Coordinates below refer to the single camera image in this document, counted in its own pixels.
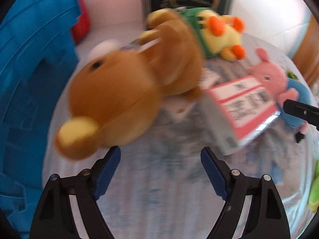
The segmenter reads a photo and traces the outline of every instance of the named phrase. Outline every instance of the white wall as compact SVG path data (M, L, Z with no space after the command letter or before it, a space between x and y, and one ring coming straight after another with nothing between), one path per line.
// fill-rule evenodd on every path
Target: white wall
M85 0L93 28L142 20L141 0ZM294 54L307 30L310 11L303 0L234 0L232 14L246 33Z

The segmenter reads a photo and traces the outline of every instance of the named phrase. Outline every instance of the red object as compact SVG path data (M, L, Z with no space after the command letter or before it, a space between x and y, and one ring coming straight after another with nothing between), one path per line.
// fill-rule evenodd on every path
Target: red object
M86 36L91 26L89 14L85 7L84 0L78 0L78 2L82 14L79 17L78 22L71 28L72 37L76 44Z

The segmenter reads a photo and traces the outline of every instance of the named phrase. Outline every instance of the orange duck feet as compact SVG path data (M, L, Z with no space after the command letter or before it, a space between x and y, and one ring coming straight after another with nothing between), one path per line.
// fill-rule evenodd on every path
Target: orange duck feet
M232 52L236 56L237 60L242 60L246 57L246 50L241 45L235 45L232 47Z
M226 23L223 20L220 20L216 16L211 16L208 18L208 27L211 33L214 36L221 36L225 33Z
M237 30L239 33L243 33L245 30L245 24L244 21L241 18L235 17L232 26L235 30Z

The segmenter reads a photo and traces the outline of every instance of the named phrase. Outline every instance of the screw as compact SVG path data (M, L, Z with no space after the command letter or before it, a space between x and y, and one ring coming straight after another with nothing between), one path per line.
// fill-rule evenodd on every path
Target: screw
M58 174L52 174L51 176L50 176L50 180L52 180L52 181L55 181L57 178L59 178L59 175Z
M237 169L234 169L234 170L232 170L232 175L238 176L238 175L240 175L240 171Z
M265 179L266 181L270 181L272 178L271 178L268 174L265 174L265 175L264 175L264 179Z
M91 173L91 170L90 169L84 169L83 171L82 171L82 175L84 175L84 176L87 176L87 175L89 175Z

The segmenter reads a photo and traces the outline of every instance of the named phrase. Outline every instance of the patterned blanket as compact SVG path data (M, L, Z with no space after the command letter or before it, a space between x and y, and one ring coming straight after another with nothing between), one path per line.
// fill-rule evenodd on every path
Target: patterned blanket
M226 62L218 57L207 62L208 67L221 76L219 83L247 75L245 68L259 62L255 46L268 49L273 61L290 69L304 82L295 65L277 48L249 35L243 36L243 45L248 57L241 62ZM51 121L43 168L44 184L53 173L64 177L90 168L107 152L101 149L77 163L57 154L53 147L54 133L69 118L66 94L67 88ZM198 105L178 123L161 110L142 137L121 148L121 163L98 206L115 238L206 238L224 204L215 194L200 162L201 149L209 146L230 168L253 177L271 175L287 212L291 238L297 238L312 218L307 198L319 144L314 127L310 127L300 144L295 143L294 133L279 117L248 146L233 155L222 156ZM234 238L240 237L243 231L249 204L250 198L246 197ZM87 238L78 211L75 221L81 238Z

